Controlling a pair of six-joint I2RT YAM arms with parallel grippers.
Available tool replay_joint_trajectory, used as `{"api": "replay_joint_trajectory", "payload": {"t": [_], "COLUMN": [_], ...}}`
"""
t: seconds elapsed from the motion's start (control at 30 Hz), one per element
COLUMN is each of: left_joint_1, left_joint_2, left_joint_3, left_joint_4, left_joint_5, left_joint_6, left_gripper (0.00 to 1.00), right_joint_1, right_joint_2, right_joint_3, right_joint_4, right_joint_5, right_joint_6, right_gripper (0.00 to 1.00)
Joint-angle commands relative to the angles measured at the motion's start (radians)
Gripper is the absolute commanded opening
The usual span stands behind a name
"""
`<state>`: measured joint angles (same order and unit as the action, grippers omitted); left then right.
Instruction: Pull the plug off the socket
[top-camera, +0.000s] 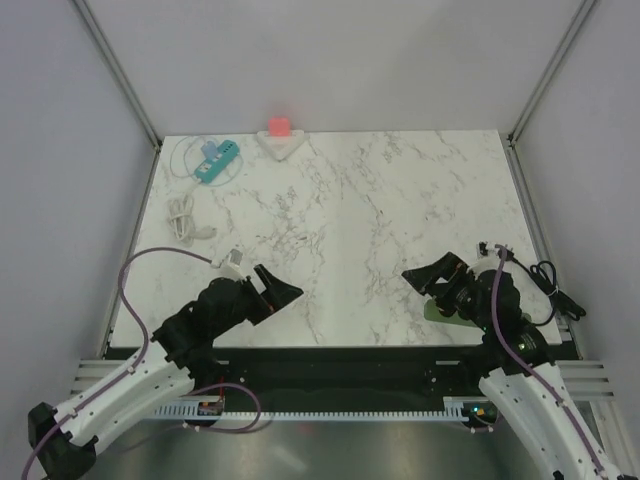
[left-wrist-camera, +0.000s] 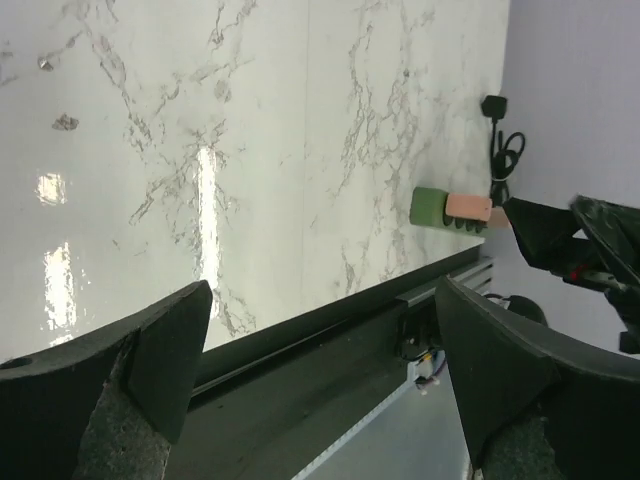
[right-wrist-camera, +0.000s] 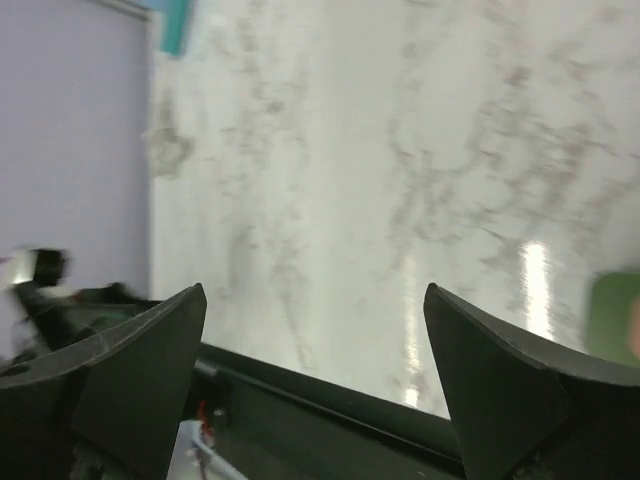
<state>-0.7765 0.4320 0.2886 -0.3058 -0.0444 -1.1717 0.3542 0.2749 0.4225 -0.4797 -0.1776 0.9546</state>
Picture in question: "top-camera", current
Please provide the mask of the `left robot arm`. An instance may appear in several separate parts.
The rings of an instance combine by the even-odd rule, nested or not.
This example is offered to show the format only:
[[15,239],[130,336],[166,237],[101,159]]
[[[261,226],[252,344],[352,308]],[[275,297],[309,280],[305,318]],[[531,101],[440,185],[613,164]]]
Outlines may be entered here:
[[127,428],[180,396],[227,388],[214,340],[248,321],[257,325],[302,296],[301,288],[254,269],[264,289],[231,272],[214,278],[154,332],[122,365],[56,406],[28,414],[31,462],[50,479],[79,479]]

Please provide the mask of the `white triangular socket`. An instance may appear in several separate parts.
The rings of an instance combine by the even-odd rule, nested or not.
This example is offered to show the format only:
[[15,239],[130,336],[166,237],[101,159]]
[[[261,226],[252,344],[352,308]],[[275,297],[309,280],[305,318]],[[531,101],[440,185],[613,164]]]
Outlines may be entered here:
[[276,161],[286,160],[306,140],[307,135],[303,130],[292,130],[288,136],[273,136],[268,131],[256,134],[257,143]]

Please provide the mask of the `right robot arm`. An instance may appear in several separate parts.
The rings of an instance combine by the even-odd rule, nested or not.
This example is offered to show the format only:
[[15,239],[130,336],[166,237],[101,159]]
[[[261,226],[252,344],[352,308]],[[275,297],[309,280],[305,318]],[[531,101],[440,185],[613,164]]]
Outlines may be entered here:
[[549,352],[544,335],[525,317],[521,294],[505,264],[476,273],[448,252],[430,265],[402,272],[445,316],[459,315],[482,341],[458,368],[467,392],[482,393],[498,410],[545,479],[624,479],[587,426]]

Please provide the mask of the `red plug adapter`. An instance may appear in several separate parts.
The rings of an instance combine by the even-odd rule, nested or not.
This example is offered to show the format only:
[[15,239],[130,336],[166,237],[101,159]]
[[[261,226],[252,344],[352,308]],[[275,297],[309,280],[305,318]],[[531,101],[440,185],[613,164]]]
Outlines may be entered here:
[[291,122],[286,116],[273,116],[268,121],[268,134],[271,137],[288,137],[291,135]]

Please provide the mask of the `green power strip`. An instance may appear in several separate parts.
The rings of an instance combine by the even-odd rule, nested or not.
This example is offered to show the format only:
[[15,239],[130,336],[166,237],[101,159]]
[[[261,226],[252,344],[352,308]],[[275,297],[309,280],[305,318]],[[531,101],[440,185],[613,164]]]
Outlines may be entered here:
[[[498,304],[498,324],[503,334],[532,325],[531,318],[519,307]],[[430,322],[438,322],[449,325],[473,327],[484,333],[494,330],[493,316],[490,302],[480,305],[465,306],[462,309],[444,311],[440,309],[434,299],[429,299],[424,305],[424,318]]]

